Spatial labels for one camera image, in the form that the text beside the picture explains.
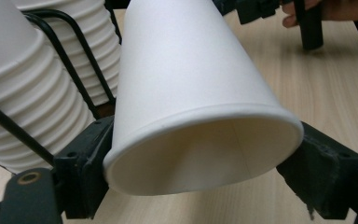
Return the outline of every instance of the black wire holder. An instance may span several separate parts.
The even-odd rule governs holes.
[[[52,170],[34,168],[10,178],[0,224],[62,223],[62,212],[67,218],[93,218],[109,189],[102,164],[113,126],[113,116],[94,121],[54,156]]]
[[[121,42],[121,35],[117,25],[117,20],[113,10],[109,10],[111,13],[111,17],[114,18],[112,23],[116,26],[116,33],[119,34],[120,42]],[[31,10],[31,11],[24,11],[24,17],[31,23],[37,25],[48,37],[49,41],[51,42],[52,46],[56,49],[60,59],[62,60],[63,65],[65,66],[68,74],[71,76],[72,80],[76,84],[76,87],[80,94],[83,97],[83,100],[87,104],[90,112],[92,113],[95,119],[100,119],[101,116],[99,115],[96,106],[92,102],[86,88],[84,87],[80,77],[77,74],[71,60],[69,59],[68,55],[65,52],[65,49],[62,46],[61,41],[55,34],[54,30],[48,25],[47,22],[44,21],[45,18],[58,18],[63,21],[66,21],[73,29],[76,37],[81,44],[85,54],[87,55],[89,62],[94,69],[95,75],[99,79],[105,94],[108,97],[110,105],[116,105],[116,99],[113,96],[112,92],[109,89],[109,86],[106,82],[106,79],[103,76],[103,72],[98,65],[90,46],[86,40],[86,37],[83,35],[80,27],[78,26],[77,22],[68,14],[55,10],[55,9],[40,9],[40,10]],[[29,149],[31,149],[34,153],[40,156],[45,162],[53,166],[53,155],[43,146],[41,146],[30,134],[23,130],[13,119],[8,117],[4,112],[0,110],[0,125],[5,128],[8,132],[13,134],[16,138],[18,138],[24,145],[26,145]]]

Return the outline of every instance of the black metal rack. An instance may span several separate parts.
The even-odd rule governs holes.
[[[117,25],[117,20],[113,10],[109,10],[111,13],[111,18],[113,24],[116,26],[116,33],[119,35],[120,42],[121,42],[121,35]],[[62,60],[63,65],[65,66],[68,74],[71,76],[72,80],[76,84],[76,87],[80,94],[82,95],[84,101],[86,102],[89,110],[91,111],[93,117],[95,119],[100,119],[101,116],[97,111],[96,106],[93,104],[86,88],[84,87],[77,71],[75,70],[71,60],[69,59],[68,55],[65,52],[65,49],[62,46],[61,41],[56,36],[54,30],[48,25],[45,18],[58,18],[63,21],[66,21],[73,29],[74,33],[76,34],[77,40],[81,44],[86,56],[89,59],[89,63],[91,64],[95,75],[99,79],[101,86],[108,98],[108,103],[112,106],[116,104],[116,99],[113,96],[112,92],[109,89],[109,86],[103,76],[103,72],[101,71],[100,66],[95,59],[91,48],[86,40],[86,37],[83,35],[80,27],[78,26],[77,22],[68,14],[55,10],[55,9],[40,9],[40,10],[32,10],[32,11],[24,11],[23,12],[25,18],[37,25],[48,37],[49,41],[51,42],[52,46],[56,49],[60,59]],[[0,110],[0,125],[4,127],[7,131],[17,137],[24,145],[26,145],[29,149],[31,149],[34,153],[39,155],[44,161],[48,164],[53,165],[53,155],[48,152],[43,146],[41,146],[30,134],[23,130],[15,121],[13,121],[10,117],[8,117],[5,113]]]

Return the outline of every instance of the black rod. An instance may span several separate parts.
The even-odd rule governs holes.
[[[125,9],[129,6],[130,0],[106,0],[105,3],[112,9]]]
[[[114,11],[114,9],[115,9],[114,3],[115,2],[117,2],[117,1],[106,0],[104,6],[105,6],[106,10],[108,10],[109,13],[110,13],[110,19],[112,20],[112,23],[116,27],[115,31],[116,31],[116,34],[117,34],[117,36],[119,38],[119,43],[121,45],[121,42],[122,42],[123,38],[121,37],[121,32],[120,32],[120,29],[118,28],[118,23],[117,23],[117,20],[116,20],[116,15],[115,15],[115,11]]]
[[[80,45],[83,47],[83,50],[86,53],[86,56],[89,58],[89,63],[91,64],[92,68],[94,69],[95,75],[100,80],[101,86],[103,87],[103,90],[109,99],[109,102],[111,105],[114,105],[116,103],[116,99],[113,96],[112,92],[110,91],[109,86],[107,85],[106,79],[103,76],[103,72],[101,71],[100,66],[98,65],[97,60],[94,57],[94,54],[92,53],[92,50],[90,48],[89,43],[86,40],[86,37],[83,35],[83,32],[81,31],[80,27],[78,26],[77,22],[68,14],[55,10],[55,9],[38,9],[38,10],[32,10],[26,12],[26,14],[32,13],[40,18],[59,18],[63,21],[66,21],[74,30],[78,41],[80,42]]]
[[[48,164],[53,165],[53,155],[42,147],[34,138],[23,130],[16,122],[0,110],[0,125],[16,136],[23,144],[39,155]]]
[[[51,27],[48,25],[47,22],[42,20],[40,17],[32,14],[32,13],[24,13],[25,17],[28,21],[34,23],[37,25],[48,37],[51,44],[54,46],[54,48],[57,50],[58,55],[60,56],[63,64],[66,67],[66,70],[68,71],[69,75],[71,76],[72,80],[74,81],[75,85],[77,86],[80,94],[83,96],[84,101],[86,102],[87,106],[89,107],[89,110],[91,111],[92,115],[96,119],[100,119],[100,115],[98,114],[98,111],[92,102],[89,94],[87,93],[86,88],[84,87],[80,77],[78,76],[74,66],[72,65],[71,60],[69,59],[68,55],[65,52],[65,49],[63,48],[60,40],[54,33],[54,31],[51,29]]]

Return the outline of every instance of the black handle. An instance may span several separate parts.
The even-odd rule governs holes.
[[[324,44],[322,6],[305,10],[304,0],[295,0],[296,19],[300,26],[303,49],[318,49]]]

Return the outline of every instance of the light wood surface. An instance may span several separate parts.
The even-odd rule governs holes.
[[[120,24],[125,10],[117,11]],[[281,26],[283,14],[240,25],[226,21],[282,105],[301,120],[358,152],[358,34],[352,22],[324,22],[324,46],[301,48],[298,28]],[[10,174],[0,168],[0,200]],[[140,197],[109,190],[93,220],[65,223],[353,223],[323,220],[272,170],[260,177],[202,192]]]

